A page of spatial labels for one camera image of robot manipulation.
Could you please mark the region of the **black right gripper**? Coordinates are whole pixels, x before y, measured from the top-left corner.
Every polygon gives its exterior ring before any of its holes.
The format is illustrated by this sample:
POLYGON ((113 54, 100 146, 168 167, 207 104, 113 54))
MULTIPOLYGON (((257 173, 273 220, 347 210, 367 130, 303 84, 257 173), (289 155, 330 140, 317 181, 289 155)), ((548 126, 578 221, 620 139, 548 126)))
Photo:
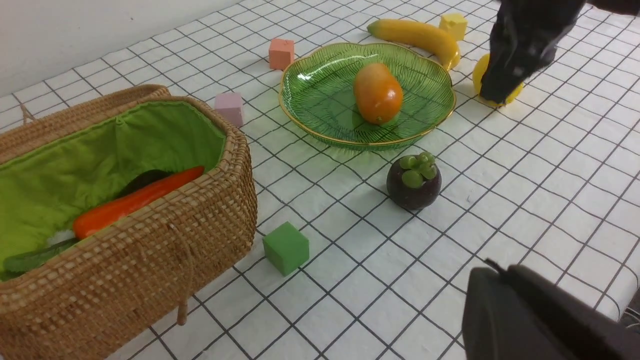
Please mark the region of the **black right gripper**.
POLYGON ((578 20, 584 0, 501 0, 478 95, 505 105, 529 77, 550 66, 560 39, 578 20))

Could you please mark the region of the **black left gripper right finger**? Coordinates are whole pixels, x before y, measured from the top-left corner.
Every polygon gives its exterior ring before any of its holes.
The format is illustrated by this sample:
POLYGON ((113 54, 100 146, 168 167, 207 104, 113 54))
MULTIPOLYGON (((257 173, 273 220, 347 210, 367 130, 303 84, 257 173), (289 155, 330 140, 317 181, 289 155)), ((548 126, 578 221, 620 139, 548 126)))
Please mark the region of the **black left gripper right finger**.
POLYGON ((639 335, 585 305, 524 265, 505 280, 552 337, 576 360, 637 360, 639 335))

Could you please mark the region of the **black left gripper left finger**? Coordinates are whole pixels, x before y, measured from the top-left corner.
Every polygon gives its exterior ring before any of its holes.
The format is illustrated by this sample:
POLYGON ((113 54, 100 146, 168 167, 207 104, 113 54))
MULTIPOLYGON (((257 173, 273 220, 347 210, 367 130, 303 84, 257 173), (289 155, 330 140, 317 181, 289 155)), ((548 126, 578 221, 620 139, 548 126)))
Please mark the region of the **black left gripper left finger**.
POLYGON ((469 360, 564 360, 556 333, 565 291, 524 265, 491 259, 471 269, 462 314, 469 360))

